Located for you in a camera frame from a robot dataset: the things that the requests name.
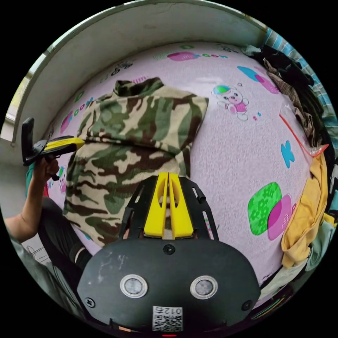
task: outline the blue striped cloth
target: blue striped cloth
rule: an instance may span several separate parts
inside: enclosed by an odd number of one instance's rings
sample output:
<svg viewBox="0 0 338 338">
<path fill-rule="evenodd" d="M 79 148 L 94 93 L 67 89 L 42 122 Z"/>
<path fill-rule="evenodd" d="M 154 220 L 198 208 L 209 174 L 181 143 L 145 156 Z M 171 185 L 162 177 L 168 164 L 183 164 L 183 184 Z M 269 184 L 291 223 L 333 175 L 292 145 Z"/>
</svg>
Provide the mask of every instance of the blue striped cloth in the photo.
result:
<svg viewBox="0 0 338 338">
<path fill-rule="evenodd" d="M 324 107 L 323 113 L 323 123 L 328 131 L 328 134 L 331 137 L 332 144 L 334 147 L 335 156 L 338 156 L 338 119 L 336 113 L 334 112 L 332 103 L 328 97 L 326 90 L 321 84 L 318 76 L 315 74 L 313 69 L 309 64 L 304 60 L 304 58 L 279 34 L 277 34 L 272 29 L 268 29 L 265 36 L 264 44 L 268 45 L 276 50 L 283 52 L 285 55 L 291 57 L 295 61 L 299 62 L 302 66 L 304 73 L 310 75 L 313 78 L 314 86 L 312 87 L 315 95 L 322 103 Z"/>
</svg>

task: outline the green flower pattern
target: green flower pattern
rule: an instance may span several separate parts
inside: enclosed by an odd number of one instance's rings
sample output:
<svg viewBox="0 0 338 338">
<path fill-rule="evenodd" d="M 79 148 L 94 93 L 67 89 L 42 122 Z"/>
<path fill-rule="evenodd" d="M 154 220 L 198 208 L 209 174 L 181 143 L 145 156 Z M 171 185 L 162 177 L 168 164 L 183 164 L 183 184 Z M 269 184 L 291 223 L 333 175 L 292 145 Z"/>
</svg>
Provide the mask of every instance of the green flower pattern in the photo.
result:
<svg viewBox="0 0 338 338">
<path fill-rule="evenodd" d="M 268 229 L 270 212 L 281 199 L 281 189 L 276 182 L 269 183 L 252 196 L 248 204 L 248 216 L 254 235 L 259 236 Z"/>
</svg>

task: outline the green fabric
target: green fabric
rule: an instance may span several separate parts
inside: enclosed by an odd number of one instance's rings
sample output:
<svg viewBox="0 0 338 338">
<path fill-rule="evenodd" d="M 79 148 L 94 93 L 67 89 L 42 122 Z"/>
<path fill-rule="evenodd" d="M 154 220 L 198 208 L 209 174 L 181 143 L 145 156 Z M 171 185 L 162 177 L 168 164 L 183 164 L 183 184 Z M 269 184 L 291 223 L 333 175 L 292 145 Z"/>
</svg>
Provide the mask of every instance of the green fabric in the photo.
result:
<svg viewBox="0 0 338 338">
<path fill-rule="evenodd" d="M 319 265 L 327 251 L 335 231 L 336 228 L 326 221 L 323 221 L 322 225 L 319 226 L 317 236 L 311 243 L 310 256 L 307 261 L 305 271 L 311 271 Z"/>
<path fill-rule="evenodd" d="M 159 78 L 117 81 L 83 113 L 77 137 L 86 144 L 69 160 L 65 217 L 99 246 L 116 241 L 141 181 L 160 172 L 190 177 L 208 102 Z"/>
<path fill-rule="evenodd" d="M 32 179 L 32 176 L 33 176 L 33 169 L 34 169 L 34 163 L 32 163 L 28 167 L 28 171 L 27 171 L 27 174 L 26 174 L 26 197 L 27 197 L 27 193 L 28 193 L 29 183 L 31 183 L 31 179 Z"/>
</svg>

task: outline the black pants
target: black pants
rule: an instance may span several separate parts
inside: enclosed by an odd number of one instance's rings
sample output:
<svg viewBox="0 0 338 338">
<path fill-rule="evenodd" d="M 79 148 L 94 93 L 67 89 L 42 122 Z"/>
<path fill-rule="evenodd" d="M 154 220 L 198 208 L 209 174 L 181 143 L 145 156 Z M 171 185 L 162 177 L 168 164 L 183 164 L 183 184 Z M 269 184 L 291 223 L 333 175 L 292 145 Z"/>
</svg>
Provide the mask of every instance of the black pants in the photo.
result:
<svg viewBox="0 0 338 338">
<path fill-rule="evenodd" d="M 48 197 L 43 197 L 38 234 L 52 264 L 62 272 L 81 304 L 86 319 L 94 323 L 97 322 L 89 315 L 77 293 L 82 272 L 92 255 L 84 249 L 79 254 L 77 263 L 74 262 L 75 256 L 83 244 L 70 222 L 62 215 L 60 207 Z"/>
</svg>

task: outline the hand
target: hand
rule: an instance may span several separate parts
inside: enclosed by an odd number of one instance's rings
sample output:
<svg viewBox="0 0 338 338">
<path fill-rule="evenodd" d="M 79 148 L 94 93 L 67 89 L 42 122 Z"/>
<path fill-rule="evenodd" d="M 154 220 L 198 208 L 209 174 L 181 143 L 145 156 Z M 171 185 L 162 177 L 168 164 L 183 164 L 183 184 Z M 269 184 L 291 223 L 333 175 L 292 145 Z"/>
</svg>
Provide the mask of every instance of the hand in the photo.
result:
<svg viewBox="0 0 338 338">
<path fill-rule="evenodd" d="M 58 171 L 59 164 L 55 158 L 50 159 L 50 162 L 43 158 L 35 163 L 32 180 L 45 185 L 52 175 L 55 175 Z"/>
</svg>

